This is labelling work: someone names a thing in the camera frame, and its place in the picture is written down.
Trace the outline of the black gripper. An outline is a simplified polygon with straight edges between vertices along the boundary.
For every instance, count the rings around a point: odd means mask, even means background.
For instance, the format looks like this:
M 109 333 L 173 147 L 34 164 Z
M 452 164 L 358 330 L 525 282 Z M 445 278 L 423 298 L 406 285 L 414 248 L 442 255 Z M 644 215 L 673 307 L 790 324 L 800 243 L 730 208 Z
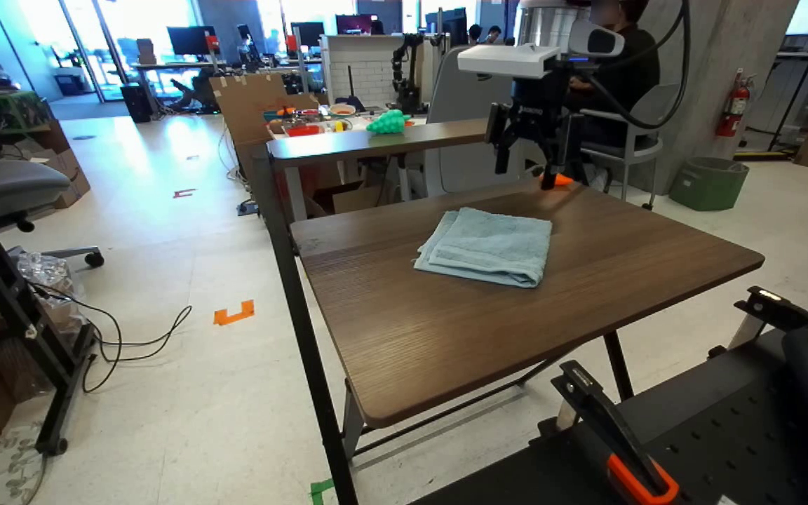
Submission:
M 506 173 L 514 139 L 536 139 L 543 164 L 541 188 L 555 188 L 559 173 L 559 129 L 565 114 L 565 100 L 569 89 L 566 73 L 548 73 L 543 79 L 515 79 L 510 110 L 501 103 L 490 107 L 487 114 L 487 143 L 494 145 L 494 171 Z

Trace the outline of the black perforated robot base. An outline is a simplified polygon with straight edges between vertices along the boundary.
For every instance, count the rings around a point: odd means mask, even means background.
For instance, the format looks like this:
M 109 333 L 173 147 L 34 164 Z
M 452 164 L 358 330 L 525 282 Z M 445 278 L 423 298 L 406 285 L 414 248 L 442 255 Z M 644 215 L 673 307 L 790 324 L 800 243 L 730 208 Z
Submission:
M 808 324 L 772 328 L 618 404 L 636 446 L 677 480 L 677 505 L 808 505 L 808 394 L 786 344 L 804 335 Z M 414 505 L 626 505 L 608 455 L 586 421 L 541 429 Z

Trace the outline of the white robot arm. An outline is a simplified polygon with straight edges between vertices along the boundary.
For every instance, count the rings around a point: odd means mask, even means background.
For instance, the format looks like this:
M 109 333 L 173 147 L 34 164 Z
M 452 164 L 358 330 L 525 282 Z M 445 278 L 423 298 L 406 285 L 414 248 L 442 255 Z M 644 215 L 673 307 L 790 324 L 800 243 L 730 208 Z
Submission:
M 490 45 L 487 66 L 514 80 L 510 100 L 487 110 L 486 139 L 501 173 L 515 139 L 541 147 L 541 188 L 555 184 L 555 162 L 569 139 L 566 91 L 574 66 L 591 55 L 595 9 L 602 0 L 522 0 L 514 38 Z

